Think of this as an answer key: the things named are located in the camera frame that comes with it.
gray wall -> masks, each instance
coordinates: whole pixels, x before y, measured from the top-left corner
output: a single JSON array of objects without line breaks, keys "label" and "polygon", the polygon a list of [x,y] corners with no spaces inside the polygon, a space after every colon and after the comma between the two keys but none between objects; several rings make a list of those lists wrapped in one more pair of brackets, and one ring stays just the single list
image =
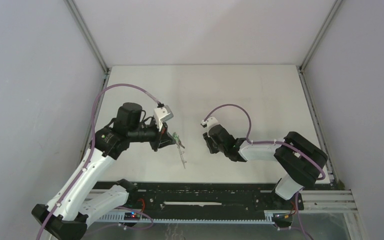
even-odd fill
[{"label": "gray wall", "polygon": [[305,76],[369,238],[384,239],[384,1],[345,1]]},{"label": "gray wall", "polygon": [[78,163],[103,76],[64,1],[0,0],[0,240],[36,237],[30,211]]}]

wall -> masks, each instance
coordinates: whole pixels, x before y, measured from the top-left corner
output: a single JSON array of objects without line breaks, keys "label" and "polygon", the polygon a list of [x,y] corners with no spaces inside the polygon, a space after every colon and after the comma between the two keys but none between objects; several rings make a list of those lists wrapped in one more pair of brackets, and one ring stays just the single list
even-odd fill
[{"label": "wall", "polygon": [[384,239],[384,1],[345,1],[305,76],[369,238]]},{"label": "wall", "polygon": [[64,1],[0,0],[0,240],[36,237],[30,212],[78,163],[103,76]]},{"label": "wall", "polygon": [[114,65],[299,65],[335,0],[76,0]]}]

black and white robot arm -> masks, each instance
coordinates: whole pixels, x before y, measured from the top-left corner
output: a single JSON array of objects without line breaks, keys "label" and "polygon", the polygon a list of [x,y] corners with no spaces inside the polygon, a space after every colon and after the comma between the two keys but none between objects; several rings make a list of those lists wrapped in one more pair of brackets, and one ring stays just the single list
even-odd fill
[{"label": "black and white robot arm", "polygon": [[[213,117],[203,120],[205,128],[203,138],[211,154],[222,152],[234,162],[277,161],[286,171],[273,192],[284,200],[290,200],[303,187],[313,187],[320,175],[312,163],[285,145],[252,144],[245,137],[235,138]],[[327,155],[297,132],[291,131],[283,142],[298,149],[310,157],[320,169],[326,165]]]},{"label": "black and white robot arm", "polygon": [[[173,118],[167,105],[161,104],[154,109],[150,124],[141,121],[141,114],[140,105],[124,103],[118,109],[117,117],[95,133],[95,148],[87,167],[83,163],[87,161],[90,148],[63,188],[46,204],[34,207],[31,213],[43,224],[51,209],[56,206],[45,229],[57,239],[79,240],[86,229],[102,215],[127,202],[137,201],[134,199],[136,186],[124,179],[99,196],[85,201],[100,176],[129,148],[130,143],[149,142],[155,152],[176,143],[167,131],[166,122]],[[67,189],[63,200],[58,202]]]}]

